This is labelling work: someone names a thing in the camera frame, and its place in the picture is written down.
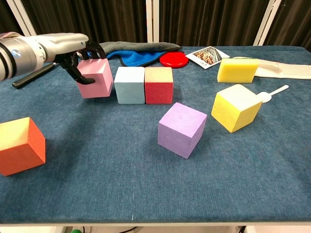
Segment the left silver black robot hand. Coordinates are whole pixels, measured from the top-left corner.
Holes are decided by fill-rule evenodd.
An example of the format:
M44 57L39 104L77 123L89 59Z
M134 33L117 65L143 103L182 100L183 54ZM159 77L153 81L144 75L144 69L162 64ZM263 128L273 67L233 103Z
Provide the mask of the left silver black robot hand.
M77 82L89 85L95 82L78 70L78 56L83 60L105 59L106 53L99 43L91 42L82 33L50 33L38 35L36 41L44 48L47 62L58 63Z

